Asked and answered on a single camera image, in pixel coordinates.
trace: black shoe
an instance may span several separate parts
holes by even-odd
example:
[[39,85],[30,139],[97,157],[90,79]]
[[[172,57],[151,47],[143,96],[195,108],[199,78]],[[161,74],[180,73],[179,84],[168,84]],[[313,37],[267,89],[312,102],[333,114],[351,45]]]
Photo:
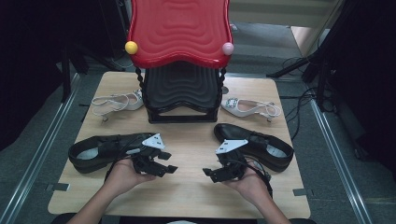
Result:
[[94,136],[75,143],[69,148],[69,160],[82,174],[106,167],[128,150],[141,148],[142,142],[155,133]]
[[294,149],[272,135],[256,133],[227,123],[217,124],[214,132],[221,143],[224,139],[248,140],[248,143],[239,150],[245,155],[258,159],[260,163],[275,172],[286,170],[293,159]]

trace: high heel sandal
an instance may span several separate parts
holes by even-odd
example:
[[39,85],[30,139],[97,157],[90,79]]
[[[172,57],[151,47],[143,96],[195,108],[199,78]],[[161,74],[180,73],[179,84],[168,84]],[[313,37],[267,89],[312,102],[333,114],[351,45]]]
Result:
[[121,110],[136,110],[143,105],[141,90],[128,94],[114,94],[110,96],[99,96],[92,99],[92,113],[101,116],[107,121],[108,113]]
[[266,117],[268,122],[271,122],[273,118],[278,117],[281,113],[280,108],[273,102],[240,100],[237,98],[221,101],[221,107],[239,118],[259,114]]

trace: floor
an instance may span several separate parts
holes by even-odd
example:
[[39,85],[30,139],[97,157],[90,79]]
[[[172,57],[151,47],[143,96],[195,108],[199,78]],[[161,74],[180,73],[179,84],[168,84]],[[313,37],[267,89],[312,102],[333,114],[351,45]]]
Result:
[[[228,77],[265,77],[295,62],[301,54],[290,28],[234,22],[235,52]],[[133,71],[130,61],[113,61]],[[101,75],[108,71],[89,61],[88,75],[73,75],[73,93],[60,104],[53,93],[20,138],[0,152],[0,223],[50,223],[47,206]],[[316,82],[303,83],[304,68],[276,79],[298,159],[311,218],[317,223],[390,223],[396,219],[396,184],[376,161],[360,161],[342,121],[322,113],[314,100],[298,99]],[[115,223],[105,217],[104,223]]]

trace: pink ball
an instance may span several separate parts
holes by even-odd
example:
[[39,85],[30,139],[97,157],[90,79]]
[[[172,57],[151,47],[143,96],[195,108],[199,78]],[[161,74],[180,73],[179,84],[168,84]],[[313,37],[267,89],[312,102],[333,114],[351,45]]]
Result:
[[227,42],[223,45],[222,47],[223,53],[225,55],[231,55],[233,54],[233,44],[230,42]]

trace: yellow ball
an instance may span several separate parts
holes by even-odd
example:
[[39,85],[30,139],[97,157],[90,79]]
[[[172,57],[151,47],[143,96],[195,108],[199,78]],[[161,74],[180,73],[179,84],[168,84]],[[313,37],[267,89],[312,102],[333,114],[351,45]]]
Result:
[[125,50],[129,54],[136,54],[137,53],[137,44],[134,41],[128,41],[125,44]]

